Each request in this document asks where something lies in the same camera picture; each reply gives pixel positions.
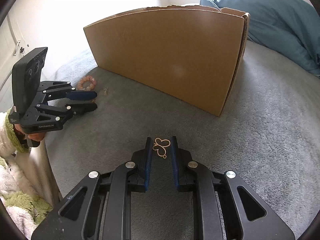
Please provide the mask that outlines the left hand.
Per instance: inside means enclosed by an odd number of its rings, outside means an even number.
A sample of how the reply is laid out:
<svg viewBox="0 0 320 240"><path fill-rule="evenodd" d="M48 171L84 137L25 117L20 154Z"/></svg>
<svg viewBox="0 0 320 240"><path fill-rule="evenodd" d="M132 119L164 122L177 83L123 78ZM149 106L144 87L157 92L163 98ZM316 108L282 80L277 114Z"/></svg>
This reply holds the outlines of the left hand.
<svg viewBox="0 0 320 240"><path fill-rule="evenodd" d="M15 131L16 136L22 141L28 138L30 140L40 142L44 139L44 137L46 135L45 132L34 133L34 134L25 134L19 124L14 125L14 131Z"/></svg>

